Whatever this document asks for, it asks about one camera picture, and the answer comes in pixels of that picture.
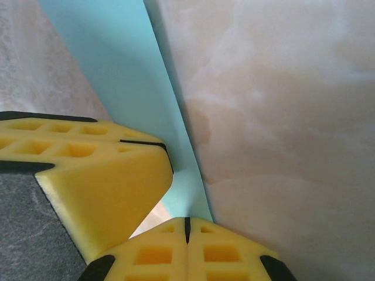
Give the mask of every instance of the black rubber edge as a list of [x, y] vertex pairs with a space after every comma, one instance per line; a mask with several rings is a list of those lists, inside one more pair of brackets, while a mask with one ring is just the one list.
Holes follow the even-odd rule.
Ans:
[[172, 166], [172, 161], [171, 161], [171, 158], [169, 157], [169, 153], [168, 153], [168, 150], [166, 148], [166, 145], [162, 142], [144, 142], [142, 140], [128, 140], [128, 139], [120, 139], [120, 142], [125, 142], [125, 143], [136, 143], [138, 145], [156, 145], [156, 146], [160, 146], [162, 149], [165, 150], [167, 156], [168, 156], [168, 159], [169, 159], [169, 163], [171, 164], [171, 169], [172, 169], [172, 173], [174, 173], [175, 171], [173, 170], [173, 166]]
[[185, 218], [185, 237], [186, 237], [186, 243], [189, 243], [190, 240], [190, 232], [192, 230], [192, 225], [190, 224], [190, 218]]
[[24, 119], [24, 118], [54, 119], [54, 120], [91, 122], [91, 123], [98, 122], [96, 119], [90, 118], [90, 117], [55, 115], [55, 114], [44, 114], [44, 113], [32, 113], [32, 112], [22, 112], [22, 111], [2, 111], [2, 112], [0, 112], [0, 121], [13, 120], [13, 119]]
[[282, 261], [267, 255], [261, 256], [260, 260], [272, 281], [297, 281]]
[[52, 168], [52, 163], [0, 160], [0, 173], [35, 174]]
[[106, 255], [90, 262], [78, 281], [104, 281], [115, 260], [114, 256]]

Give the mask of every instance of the dark gray surface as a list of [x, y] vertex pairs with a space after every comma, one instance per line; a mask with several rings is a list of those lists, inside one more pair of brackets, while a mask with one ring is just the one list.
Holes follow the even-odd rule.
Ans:
[[77, 280], [86, 267], [31, 174], [0, 174], [0, 281]]

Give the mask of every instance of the black stripe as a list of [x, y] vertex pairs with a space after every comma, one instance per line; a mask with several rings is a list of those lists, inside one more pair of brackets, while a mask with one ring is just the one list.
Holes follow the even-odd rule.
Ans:
[[189, 243], [190, 240], [190, 232], [192, 230], [192, 226], [190, 224], [190, 218], [186, 217], [185, 218], [185, 237], [186, 237], [186, 243]]
[[169, 159], [169, 163], [171, 164], [172, 173], [174, 173], [173, 166], [172, 166], [172, 161], [171, 161], [171, 158], [169, 157], [168, 150], [167, 150], [166, 145], [164, 143], [162, 143], [162, 142], [144, 142], [142, 140], [128, 140], [128, 139], [120, 139], [120, 142], [136, 143], [138, 145], [156, 145], [156, 146], [160, 146], [162, 149], [165, 150], [165, 152], [166, 152], [166, 154], [168, 156], [168, 159]]
[[91, 123], [92, 122], [98, 122], [94, 118], [90, 118], [90, 117], [44, 114], [44, 113], [32, 113], [32, 112], [21, 112], [21, 111], [2, 111], [2, 112], [0, 112], [0, 121], [13, 120], [13, 119], [24, 119], [24, 118], [40, 118], [40, 119], [53, 119], [53, 120], [91, 122]]
[[261, 256], [260, 260], [272, 281], [297, 281], [282, 261], [267, 255]]
[[0, 173], [35, 174], [52, 168], [52, 163], [0, 160]]
[[90, 262], [78, 281], [104, 281], [115, 260], [114, 256], [106, 255]]

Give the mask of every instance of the light blue sheet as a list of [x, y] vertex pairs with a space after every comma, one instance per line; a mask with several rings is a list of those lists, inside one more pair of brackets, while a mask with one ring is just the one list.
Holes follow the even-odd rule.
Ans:
[[193, 149], [141, 0], [39, 0], [114, 122], [166, 141], [173, 217], [212, 220]]

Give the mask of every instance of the teal paper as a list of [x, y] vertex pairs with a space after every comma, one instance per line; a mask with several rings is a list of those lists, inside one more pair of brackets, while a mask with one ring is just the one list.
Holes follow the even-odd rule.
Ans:
[[173, 217], [212, 220], [197, 162], [141, 0], [39, 0], [114, 122], [166, 141]]

